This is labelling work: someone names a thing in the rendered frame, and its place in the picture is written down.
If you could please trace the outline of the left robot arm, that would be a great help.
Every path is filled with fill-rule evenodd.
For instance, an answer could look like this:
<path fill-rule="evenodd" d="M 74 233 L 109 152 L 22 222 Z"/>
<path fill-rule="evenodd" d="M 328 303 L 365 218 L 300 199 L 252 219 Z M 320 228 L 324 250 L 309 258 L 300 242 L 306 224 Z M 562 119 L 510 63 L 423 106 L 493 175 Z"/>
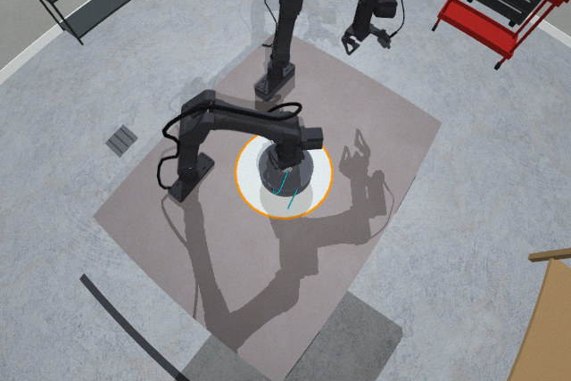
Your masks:
<path fill-rule="evenodd" d="M 302 3 L 303 0 L 279 0 L 277 35 L 268 62 L 268 72 L 254 86 L 264 95 L 269 95 L 295 69 L 295 65 L 289 62 L 289 52 L 295 20 L 300 15 Z M 359 0 L 355 15 L 365 21 L 370 20 L 373 13 L 377 18 L 394 18 L 397 4 L 396 0 Z"/>

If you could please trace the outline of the white circular mat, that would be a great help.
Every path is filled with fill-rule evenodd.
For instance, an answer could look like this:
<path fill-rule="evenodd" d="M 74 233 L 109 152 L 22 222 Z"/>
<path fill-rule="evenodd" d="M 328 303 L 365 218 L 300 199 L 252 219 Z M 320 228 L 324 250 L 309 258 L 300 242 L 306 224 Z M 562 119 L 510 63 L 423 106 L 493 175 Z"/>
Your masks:
<path fill-rule="evenodd" d="M 261 182 L 259 160 L 272 144 L 272 140 L 257 136 L 242 151 L 236 167 L 242 195 L 252 207 L 274 217 L 288 218 L 310 211 L 324 198 L 331 181 L 331 166 L 325 150 L 308 150 L 314 164 L 310 183 L 293 199 L 272 194 Z"/>

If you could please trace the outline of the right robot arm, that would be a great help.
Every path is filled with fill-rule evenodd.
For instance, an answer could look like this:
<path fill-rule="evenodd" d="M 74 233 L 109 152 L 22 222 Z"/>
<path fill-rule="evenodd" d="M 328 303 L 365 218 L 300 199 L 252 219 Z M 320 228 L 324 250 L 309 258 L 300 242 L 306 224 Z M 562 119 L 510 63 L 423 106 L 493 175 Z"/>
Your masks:
<path fill-rule="evenodd" d="M 214 164 L 214 160 L 205 153 L 198 154 L 199 145 L 204 142 L 211 130 L 234 130 L 265 137 L 268 140 L 272 140 L 273 143 L 277 143 L 278 150 L 283 154 L 294 153 L 297 144 L 299 144 L 302 150 L 322 149 L 324 139 L 322 128 L 299 126 L 297 115 L 287 120 L 275 120 L 256 115 L 261 114 L 280 118 L 290 115 L 292 112 L 255 111 L 228 104 L 223 100 L 216 99 L 215 95 L 215 90 L 206 89 L 181 107 L 181 113 L 194 109 L 197 106 L 210 104 L 228 107 L 230 110 L 215 107 L 214 109 L 209 109 L 209 112 L 212 113 L 207 112 L 208 109 L 200 110 L 180 120 L 178 135 L 178 141 L 180 142 L 180 157 L 178 156 L 178 163 L 180 160 L 178 165 L 179 176 L 168 190 L 168 193 L 178 202 L 182 203 L 185 200 Z M 232 110 L 234 108 L 256 114 L 252 115 Z"/>

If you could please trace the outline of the dark grey perforated disc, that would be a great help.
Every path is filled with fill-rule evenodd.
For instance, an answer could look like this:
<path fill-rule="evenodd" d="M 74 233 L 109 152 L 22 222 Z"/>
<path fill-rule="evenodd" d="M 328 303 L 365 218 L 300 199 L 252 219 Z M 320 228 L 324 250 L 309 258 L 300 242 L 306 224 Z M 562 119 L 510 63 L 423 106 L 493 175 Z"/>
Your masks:
<path fill-rule="evenodd" d="M 259 172 L 260 176 L 264 178 L 264 181 L 261 178 L 261 182 L 272 194 L 274 194 L 273 193 L 274 189 L 275 193 L 280 191 L 278 194 L 276 194 L 278 196 L 289 197 L 289 196 L 294 196 L 294 193 L 296 193 L 295 195 L 298 195 L 310 183 L 310 177 L 312 176 L 314 168 L 312 157 L 308 152 L 308 150 L 302 150 L 305 156 L 304 160 L 302 160 L 301 164 L 291 167 L 293 170 L 288 172 L 286 175 L 286 172 L 275 170 L 274 164 L 271 158 L 269 157 L 269 151 L 274 150 L 275 145 L 277 145 L 277 143 L 274 143 L 269 147 L 267 147 L 260 157 Z M 283 186 L 281 186 L 284 178 L 285 182 Z M 306 182 L 308 183 L 306 184 Z M 304 184 L 306 185 L 304 186 Z M 273 188 L 271 188 L 270 186 Z M 281 190 L 279 190 L 280 187 L 282 187 Z M 301 188 L 299 189 L 299 187 Z M 275 189 L 278 189 L 278 191 Z M 295 192 L 296 190 L 297 192 Z M 292 192 L 281 192 L 281 191 L 292 191 Z"/>

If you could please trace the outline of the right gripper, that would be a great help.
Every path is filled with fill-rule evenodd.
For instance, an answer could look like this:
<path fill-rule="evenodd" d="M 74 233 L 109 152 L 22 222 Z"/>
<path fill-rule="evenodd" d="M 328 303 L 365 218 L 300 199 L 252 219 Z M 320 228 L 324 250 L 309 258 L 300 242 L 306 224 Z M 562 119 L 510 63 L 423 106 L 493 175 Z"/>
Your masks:
<path fill-rule="evenodd" d="M 297 144 L 295 152 L 291 154 L 281 153 L 276 145 L 274 150 L 269 151 L 269 157 L 274 164 L 275 170 L 278 171 L 301 164 L 302 160 L 305 158 L 299 144 Z"/>

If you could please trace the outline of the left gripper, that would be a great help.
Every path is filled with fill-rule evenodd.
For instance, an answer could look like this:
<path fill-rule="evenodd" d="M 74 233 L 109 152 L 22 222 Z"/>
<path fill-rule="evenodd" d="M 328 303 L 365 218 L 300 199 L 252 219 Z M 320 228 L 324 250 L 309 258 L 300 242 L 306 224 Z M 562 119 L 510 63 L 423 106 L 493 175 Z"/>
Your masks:
<path fill-rule="evenodd" d="M 356 37 L 357 40 L 362 42 L 365 37 L 371 33 L 376 37 L 382 38 L 386 43 L 389 42 L 391 37 L 386 33 L 386 30 L 374 27 L 370 21 L 371 19 L 365 21 L 359 19 L 356 15 L 354 16 L 353 24 L 344 32 L 344 35 L 342 36 L 342 42 L 348 55 L 351 55 L 360 46 L 360 44 L 356 43 L 355 40 L 350 38 L 351 36 Z M 350 52 L 347 44 L 353 47 Z"/>

